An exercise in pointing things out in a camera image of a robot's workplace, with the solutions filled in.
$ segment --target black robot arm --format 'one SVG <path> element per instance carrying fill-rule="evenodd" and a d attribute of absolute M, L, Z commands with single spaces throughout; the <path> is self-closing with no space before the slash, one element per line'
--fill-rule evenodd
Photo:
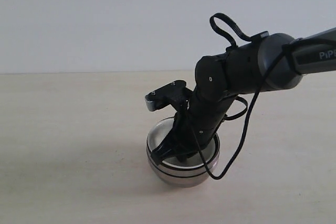
<path fill-rule="evenodd" d="M 227 33 L 221 35 L 232 42 Z M 263 32 L 250 39 L 241 47 L 232 43 L 223 54 L 202 57 L 193 91 L 177 80 L 146 95 L 150 111 L 169 104 L 176 109 L 173 128 L 151 153 L 157 165 L 170 157 L 184 161 L 203 150 L 230 120 L 226 113 L 232 103 L 247 105 L 240 94 L 292 89 L 304 74 L 336 70 L 336 28 L 308 38 Z"/>

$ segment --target wooden table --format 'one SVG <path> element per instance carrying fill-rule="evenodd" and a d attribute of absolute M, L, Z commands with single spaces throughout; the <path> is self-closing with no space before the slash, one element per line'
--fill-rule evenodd
<path fill-rule="evenodd" d="M 227 175 L 171 188 L 150 169 L 144 95 L 193 72 L 0 76 L 0 223 L 335 223 L 336 73 L 264 93 Z M 230 114 L 240 110 L 235 103 Z M 218 174 L 244 119 L 219 129 Z"/>

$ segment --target stainless steel bowl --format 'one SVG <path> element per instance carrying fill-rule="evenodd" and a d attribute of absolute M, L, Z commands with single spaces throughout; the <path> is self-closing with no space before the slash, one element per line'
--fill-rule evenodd
<path fill-rule="evenodd" d="M 173 126 L 174 119 L 166 118 L 159 121 L 149 132 L 147 137 L 147 156 L 149 164 L 157 176 L 167 184 L 178 187 L 193 187 L 209 178 L 199 155 L 194 155 L 186 162 L 181 163 L 177 158 L 169 158 L 159 166 L 151 158 L 151 152 L 168 134 Z M 213 171 L 219 158 L 219 139 L 216 134 L 206 149 L 202 151 L 207 165 Z"/>

